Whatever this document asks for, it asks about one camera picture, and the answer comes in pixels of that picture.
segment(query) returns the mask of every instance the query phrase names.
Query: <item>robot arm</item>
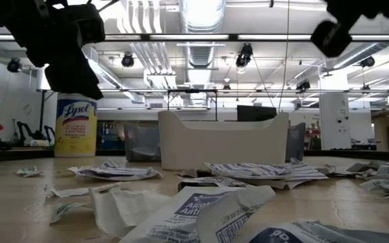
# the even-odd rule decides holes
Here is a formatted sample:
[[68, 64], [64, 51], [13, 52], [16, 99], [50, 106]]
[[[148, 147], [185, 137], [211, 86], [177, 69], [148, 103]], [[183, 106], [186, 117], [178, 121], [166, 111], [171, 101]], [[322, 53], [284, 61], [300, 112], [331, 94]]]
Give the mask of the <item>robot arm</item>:
[[44, 126], [44, 129], [46, 131], [47, 140], [49, 141], [49, 144], [51, 144], [52, 138], [51, 138], [51, 136], [49, 134], [49, 131], [51, 131], [54, 140], [55, 140], [55, 131], [53, 130], [53, 128], [51, 128], [49, 126]]
[[[53, 5], [64, 8], [55, 9]], [[81, 48], [105, 40], [104, 24], [93, 4], [68, 5], [67, 0], [0, 0], [0, 27], [6, 27], [55, 92], [103, 97]]]
[[26, 137], [24, 134], [24, 128], [25, 128], [26, 132], [28, 133], [28, 136], [31, 137], [32, 139], [34, 139], [34, 140], [46, 140], [46, 137], [44, 137], [40, 131], [36, 131], [33, 133], [31, 131], [30, 127], [28, 126], [28, 124], [25, 124], [25, 123], [18, 121], [17, 125], [19, 127], [19, 133], [20, 133], [19, 141], [21, 144], [24, 144], [25, 140], [26, 140]]

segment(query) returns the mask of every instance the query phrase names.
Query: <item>torn alcohol wipe packet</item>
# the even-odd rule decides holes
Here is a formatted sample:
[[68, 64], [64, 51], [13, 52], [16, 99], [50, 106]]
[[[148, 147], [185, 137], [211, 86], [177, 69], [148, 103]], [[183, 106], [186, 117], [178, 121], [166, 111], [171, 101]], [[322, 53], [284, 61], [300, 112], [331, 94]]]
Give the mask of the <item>torn alcohol wipe packet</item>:
[[185, 187], [120, 243], [229, 243], [275, 195], [269, 186]]

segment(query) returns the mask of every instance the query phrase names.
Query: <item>wall-mounted camera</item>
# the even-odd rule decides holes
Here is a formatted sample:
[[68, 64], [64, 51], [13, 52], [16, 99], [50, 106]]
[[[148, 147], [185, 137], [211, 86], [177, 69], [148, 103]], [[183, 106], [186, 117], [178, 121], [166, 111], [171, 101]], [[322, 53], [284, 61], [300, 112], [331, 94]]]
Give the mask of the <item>wall-mounted camera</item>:
[[134, 65], [133, 53], [125, 53], [121, 64], [125, 68], [131, 68]]
[[22, 64], [20, 63], [20, 58], [12, 58], [7, 65], [7, 70], [15, 74], [21, 72]]

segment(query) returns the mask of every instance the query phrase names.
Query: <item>exposed ductwork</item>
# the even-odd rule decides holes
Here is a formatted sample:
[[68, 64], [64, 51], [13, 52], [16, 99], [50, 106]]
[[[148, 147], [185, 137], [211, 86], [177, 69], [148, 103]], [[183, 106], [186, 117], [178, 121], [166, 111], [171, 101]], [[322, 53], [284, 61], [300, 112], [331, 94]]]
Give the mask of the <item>exposed ductwork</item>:
[[[159, 0], [120, 0], [122, 4], [122, 19], [118, 28], [122, 33], [162, 33], [160, 23]], [[130, 2], [132, 4], [132, 14], [130, 20]], [[139, 21], [139, 11], [142, 2], [142, 22]], [[150, 23], [150, 11], [153, 12], [153, 26]], [[136, 53], [138, 60], [145, 68], [144, 83], [151, 88], [177, 89], [175, 73], [172, 70], [169, 56], [167, 55], [165, 43], [131, 43], [130, 48]], [[183, 106], [181, 97], [172, 98], [171, 106]]]
[[389, 47], [389, 43], [369, 43], [361, 45], [346, 55], [337, 58], [333, 62], [332, 67], [334, 69], [347, 68], [348, 66], [359, 63], [360, 61], [363, 61], [364, 59], [384, 50], [387, 47]]
[[[183, 33], [218, 33], [222, 29], [226, 7], [225, 0], [179, 0], [179, 4]], [[216, 47], [185, 47], [187, 68], [204, 69], [188, 70], [189, 82], [204, 86], [209, 82], [211, 70], [205, 69], [213, 65], [215, 52]], [[195, 105], [203, 104], [197, 99], [192, 100]]]
[[[369, 44], [362, 44], [359, 47], [353, 49], [352, 51], [348, 52], [347, 54], [335, 59], [331, 62], [329, 65], [331, 68], [334, 69], [343, 69], [347, 68], [351, 65], [354, 65], [356, 63], [359, 63], [360, 61], [363, 61], [364, 59], [384, 50], [385, 48], [389, 47], [389, 43], [369, 43]], [[305, 77], [312, 76], [313, 74], [318, 73], [318, 67], [308, 67], [303, 72], [296, 75], [291, 81], [298, 80], [303, 81]]]

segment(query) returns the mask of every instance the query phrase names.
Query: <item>table surface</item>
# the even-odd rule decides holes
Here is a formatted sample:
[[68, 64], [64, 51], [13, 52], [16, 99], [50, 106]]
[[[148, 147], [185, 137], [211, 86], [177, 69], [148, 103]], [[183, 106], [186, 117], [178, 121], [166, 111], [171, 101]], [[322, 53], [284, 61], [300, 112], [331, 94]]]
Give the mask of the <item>table surface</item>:
[[[0, 242], [81, 242], [84, 238], [100, 236], [90, 209], [68, 213], [49, 225], [56, 205], [62, 202], [89, 202], [89, 196], [46, 198], [43, 188], [52, 184], [57, 190], [101, 186], [111, 182], [92, 178], [76, 178], [69, 167], [100, 165], [109, 157], [83, 159], [31, 159], [0, 162]], [[125, 157], [112, 157], [125, 163]], [[347, 168], [360, 159], [306, 157], [312, 166], [328, 163]], [[44, 173], [35, 178], [22, 178], [14, 171], [37, 166]], [[127, 163], [127, 166], [153, 166], [158, 163]], [[180, 178], [176, 172], [165, 172], [163, 179], [135, 181], [129, 190], [150, 190], [168, 196], [177, 193]], [[273, 225], [299, 219], [318, 219], [324, 224], [353, 230], [372, 230], [389, 233], [389, 199], [382, 194], [366, 192], [359, 187], [362, 180], [333, 178], [312, 181], [294, 190], [275, 190], [276, 197], [262, 206], [247, 222], [242, 231], [258, 225]]]

